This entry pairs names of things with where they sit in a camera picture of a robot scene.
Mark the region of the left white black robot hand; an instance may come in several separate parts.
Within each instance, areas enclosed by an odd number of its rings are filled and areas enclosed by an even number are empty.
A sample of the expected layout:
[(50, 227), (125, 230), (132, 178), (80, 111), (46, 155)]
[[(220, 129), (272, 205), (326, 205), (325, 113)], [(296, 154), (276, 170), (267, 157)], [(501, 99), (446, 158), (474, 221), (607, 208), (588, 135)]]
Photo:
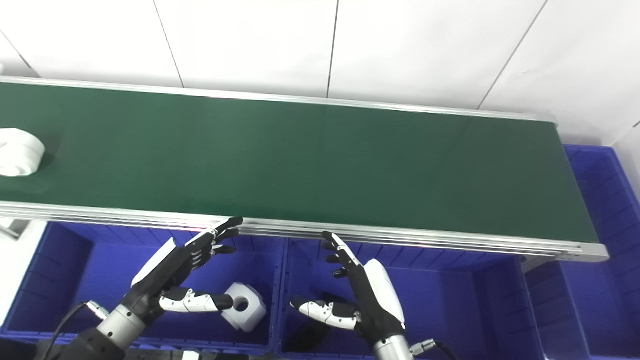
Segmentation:
[(118, 309), (150, 326), (166, 312), (208, 313), (230, 310), (234, 299), (226, 293), (196, 291), (183, 287), (192, 272), (202, 268), (216, 255), (232, 255), (235, 246), (222, 244), (240, 232), (243, 217), (231, 217), (195, 235), (178, 246), (173, 238), (142, 267)]

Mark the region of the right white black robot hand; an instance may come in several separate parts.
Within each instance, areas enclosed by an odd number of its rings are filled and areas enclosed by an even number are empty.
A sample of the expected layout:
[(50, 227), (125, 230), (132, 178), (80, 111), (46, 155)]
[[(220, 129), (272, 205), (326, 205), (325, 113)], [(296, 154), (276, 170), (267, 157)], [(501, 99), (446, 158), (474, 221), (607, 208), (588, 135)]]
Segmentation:
[(340, 264), (334, 278), (347, 278), (355, 304), (309, 300), (295, 295), (289, 304), (313, 321), (341, 330), (354, 331), (372, 350), (406, 342), (402, 304), (384, 265), (372, 259), (363, 264), (336, 233), (322, 233), (323, 247), (332, 252), (330, 264)]

